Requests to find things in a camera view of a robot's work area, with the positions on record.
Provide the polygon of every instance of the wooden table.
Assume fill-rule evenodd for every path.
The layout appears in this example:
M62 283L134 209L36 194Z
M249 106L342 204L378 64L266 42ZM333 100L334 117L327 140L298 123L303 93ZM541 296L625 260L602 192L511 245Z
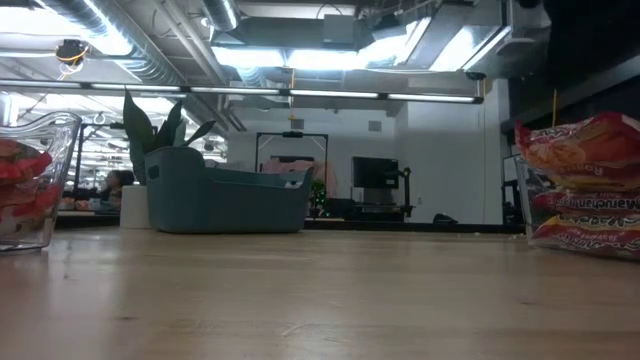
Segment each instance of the wooden table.
M506 236L58 231L0 257L0 358L638 359L638 279Z

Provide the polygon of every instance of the teal storage bin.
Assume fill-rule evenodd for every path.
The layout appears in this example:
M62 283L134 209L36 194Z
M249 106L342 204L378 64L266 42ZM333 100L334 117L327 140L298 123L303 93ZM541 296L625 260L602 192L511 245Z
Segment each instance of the teal storage bin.
M189 147L145 156L149 222L170 233L292 233L304 226L313 169L256 174L207 168Z

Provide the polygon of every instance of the green leaf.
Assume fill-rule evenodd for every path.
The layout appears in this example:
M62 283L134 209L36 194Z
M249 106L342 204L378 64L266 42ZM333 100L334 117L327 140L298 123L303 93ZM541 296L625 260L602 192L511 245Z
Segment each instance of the green leaf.
M162 123L160 127L160 131L156 134L156 137L153 139L153 145L151 149L147 149L147 152L159 149L165 146L173 146L176 139L176 130L180 123L182 122L182 102L178 101L171 111L169 112L169 117L165 122Z
M136 179L138 179L140 185L147 184L144 153L144 146L140 141L134 139L129 140L129 157L133 164L133 173L136 175Z
M151 147L146 149L147 153L161 147L173 145L173 142L171 141L170 127L171 125L169 125L169 121L165 121L162 123L162 126L160 126L160 130L158 130L158 133L153 138L153 144L151 145Z
M169 117L167 117L167 123L169 125L169 144L167 146L173 145L176 140L176 130L180 123L182 122L182 101L178 101L173 107L171 111L169 111Z
M184 146L189 146L192 142L200 139L201 137L207 135L211 129L213 129L213 125L215 125L215 121L207 121L206 123L200 125L198 130L184 143Z
M129 90L124 93L124 106L122 108L122 122L124 130L130 141L138 141L142 144L143 149L151 147L153 143L153 127L147 114L140 109Z
M173 140L173 146L181 146L184 144L184 136L187 133L187 122L182 121L176 129L176 138Z

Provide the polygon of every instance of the instant noodle package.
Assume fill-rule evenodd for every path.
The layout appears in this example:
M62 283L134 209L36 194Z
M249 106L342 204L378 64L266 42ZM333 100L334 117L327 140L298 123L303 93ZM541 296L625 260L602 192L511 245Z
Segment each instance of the instant noodle package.
M544 130L518 125L516 144L557 185L530 199L532 212L550 214L530 234L534 245L640 259L640 122L606 112Z

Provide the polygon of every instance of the television screen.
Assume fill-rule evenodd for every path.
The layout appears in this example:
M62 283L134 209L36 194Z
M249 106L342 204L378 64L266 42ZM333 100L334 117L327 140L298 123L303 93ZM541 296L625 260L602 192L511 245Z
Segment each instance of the television screen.
M354 187L370 189L398 188L398 160L354 157L352 159Z

